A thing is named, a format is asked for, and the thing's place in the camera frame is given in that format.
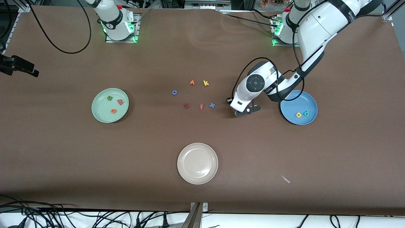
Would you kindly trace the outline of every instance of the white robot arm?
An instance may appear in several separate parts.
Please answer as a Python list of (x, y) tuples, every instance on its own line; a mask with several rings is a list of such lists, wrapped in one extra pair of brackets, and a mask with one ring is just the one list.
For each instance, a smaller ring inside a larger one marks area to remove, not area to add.
[(114, 0), (85, 0), (96, 10), (100, 17), (105, 33), (116, 41), (127, 38), (134, 32), (133, 26), (129, 26), (134, 21), (134, 13), (115, 5)]
[(302, 66), (297, 67), (290, 79), (285, 79), (271, 61), (256, 64), (238, 85), (233, 98), (227, 100), (237, 111), (235, 114), (250, 113), (252, 107), (248, 105), (261, 92), (275, 102), (285, 99), (319, 63), (326, 44), (355, 20), (355, 15), (367, 2), (370, 0), (328, 0), (317, 5), (299, 24), (297, 36), (303, 54)]

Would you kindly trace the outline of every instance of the blue plate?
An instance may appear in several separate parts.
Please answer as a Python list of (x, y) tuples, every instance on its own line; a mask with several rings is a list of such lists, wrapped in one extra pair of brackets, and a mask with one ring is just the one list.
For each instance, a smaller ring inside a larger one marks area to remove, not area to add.
[[(293, 90), (286, 99), (292, 99), (300, 94), (300, 90)], [(281, 113), (284, 117), (296, 125), (309, 124), (315, 120), (318, 114), (318, 106), (314, 98), (306, 92), (303, 92), (301, 96), (293, 101), (282, 101), (280, 103)]]

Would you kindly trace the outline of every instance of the plate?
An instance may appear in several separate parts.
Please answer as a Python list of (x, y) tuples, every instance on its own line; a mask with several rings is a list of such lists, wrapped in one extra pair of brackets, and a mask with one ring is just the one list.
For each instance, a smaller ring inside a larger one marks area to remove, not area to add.
[(218, 157), (207, 144), (192, 143), (180, 152), (177, 169), (180, 176), (188, 183), (205, 184), (217, 173)]
[[(112, 96), (111, 101), (107, 100), (108, 96)], [(124, 103), (119, 105), (118, 101), (121, 99)], [(93, 116), (102, 123), (112, 123), (121, 119), (128, 111), (129, 99), (127, 94), (117, 88), (109, 88), (101, 91), (94, 98), (92, 103)]]
[[(286, 99), (292, 99), (300, 94), (300, 90), (293, 90)], [(280, 102), (280, 109), (283, 116), (293, 124), (305, 125), (315, 120), (318, 114), (318, 106), (315, 99), (307, 92), (303, 92), (301, 96), (293, 101)]]

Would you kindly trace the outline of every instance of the white paper piece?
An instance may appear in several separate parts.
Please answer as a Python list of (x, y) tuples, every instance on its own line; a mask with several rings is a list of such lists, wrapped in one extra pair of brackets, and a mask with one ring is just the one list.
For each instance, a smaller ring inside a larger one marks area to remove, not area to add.
[(282, 177), (287, 183), (291, 183), (291, 181), (289, 181), (287, 178), (283, 177), (283, 175), (281, 175), (281, 177)]

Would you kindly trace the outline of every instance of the table surface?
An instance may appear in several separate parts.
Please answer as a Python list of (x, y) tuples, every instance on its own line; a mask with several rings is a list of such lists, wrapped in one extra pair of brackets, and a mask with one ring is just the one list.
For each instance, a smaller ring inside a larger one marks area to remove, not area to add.
[[(81, 8), (34, 9), (56, 45), (85, 45)], [(156, 9), (138, 43), (111, 44), (86, 10), (92, 41), (75, 55), (53, 48), (32, 13), (21, 15), (6, 55), (35, 63), (40, 75), (1, 76), (2, 194), (80, 208), (186, 211), (204, 201), (230, 213), (405, 213), (405, 67), (391, 23), (361, 18), (328, 44), (305, 80), (318, 116), (296, 126), (264, 94), (262, 110), (248, 116), (225, 103), (253, 58), (296, 68), (292, 49), (273, 47), (267, 26), (213, 10)], [(130, 107), (104, 124), (91, 103), (111, 87), (127, 93)], [(194, 142), (219, 159), (203, 185), (177, 171), (179, 152)]]

